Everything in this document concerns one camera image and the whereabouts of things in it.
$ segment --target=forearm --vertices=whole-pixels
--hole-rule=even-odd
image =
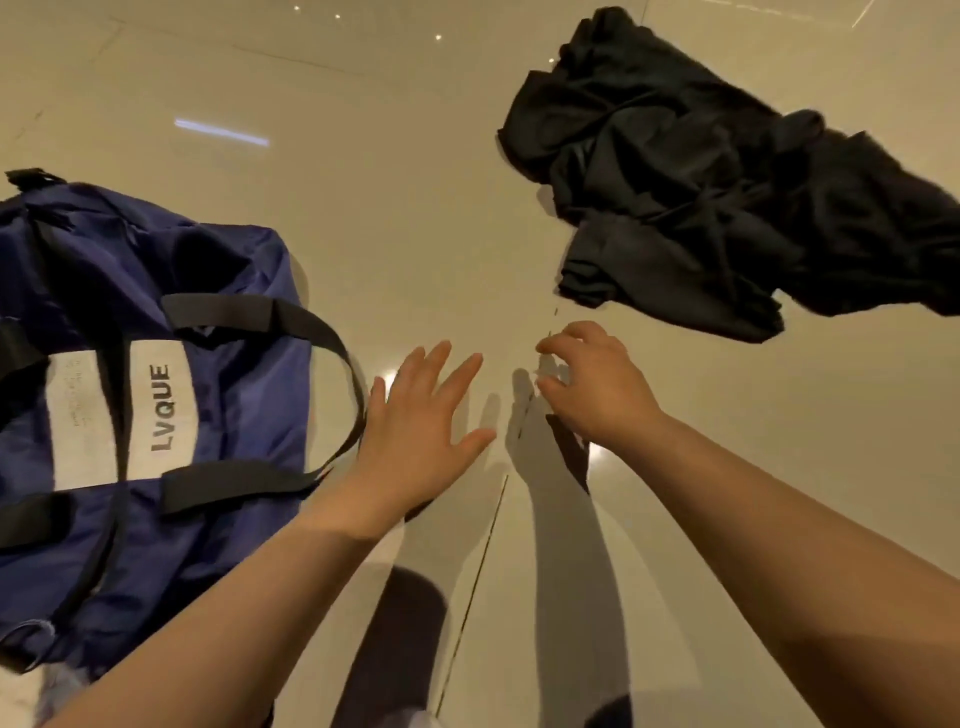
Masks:
[[[51,728],[254,728],[389,517],[321,494],[206,594],[81,693]]]
[[[960,724],[956,580],[677,421],[618,449],[827,725]]]

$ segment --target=metal ring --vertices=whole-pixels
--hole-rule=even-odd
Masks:
[[[20,670],[21,675],[26,674],[27,672],[30,672],[30,670],[39,666],[43,662],[43,658],[45,658],[49,654],[50,650],[53,649],[54,644],[57,642],[57,627],[54,626],[53,622],[47,619],[24,619],[19,624],[14,625],[0,635],[0,647],[2,647],[3,643],[6,642],[12,635],[31,627],[33,627],[36,631],[46,632],[50,636],[50,643],[45,649],[40,650],[36,654],[33,662],[29,663],[26,667]],[[31,635],[28,634],[25,639],[29,640],[30,637]]]

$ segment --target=left hand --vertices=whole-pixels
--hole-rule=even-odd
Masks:
[[[483,428],[450,442],[453,413],[483,364],[481,354],[472,355],[438,387],[450,349],[448,341],[430,354],[414,349],[397,371],[389,398],[383,378],[373,381],[357,460],[337,490],[348,496],[351,508],[377,511],[386,529],[449,488],[496,437]],[[324,500],[311,510],[322,509]]]

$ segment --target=glossy tile floor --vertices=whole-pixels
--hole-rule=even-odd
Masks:
[[[729,81],[867,129],[960,194],[954,0],[626,7]],[[418,703],[449,728],[574,728],[625,695],[642,726],[817,724],[642,483],[603,453],[592,499],[564,474],[529,372],[534,343],[577,318],[629,345],[671,413],[960,574],[956,321],[912,306],[828,320],[785,302],[786,333],[751,347],[553,295],[571,230],[494,132],[527,70],[593,9],[0,3],[3,169],[276,228],[367,378],[442,337],[487,355],[462,427],[505,437],[357,573],[279,700],[280,728],[366,728]],[[319,461],[350,403],[337,364],[315,368]],[[5,728],[29,724],[35,690],[0,678]]]

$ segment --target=beige floor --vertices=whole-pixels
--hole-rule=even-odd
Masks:
[[[730,81],[868,129],[960,194],[960,6],[868,2],[627,7]],[[366,726],[419,700],[449,728],[573,728],[627,694],[643,726],[817,724],[642,484],[601,454],[591,502],[530,399],[533,344],[591,314],[553,295],[570,229],[493,134],[526,71],[593,8],[3,0],[0,167],[277,228],[309,306],[367,377],[441,337],[487,355],[462,426],[506,437],[350,583],[280,698],[280,728]],[[957,322],[785,304],[787,332],[761,347],[620,306],[592,315],[673,414],[960,574]],[[349,402],[336,364],[316,369],[319,460]],[[28,723],[32,689],[0,680],[4,728]]]

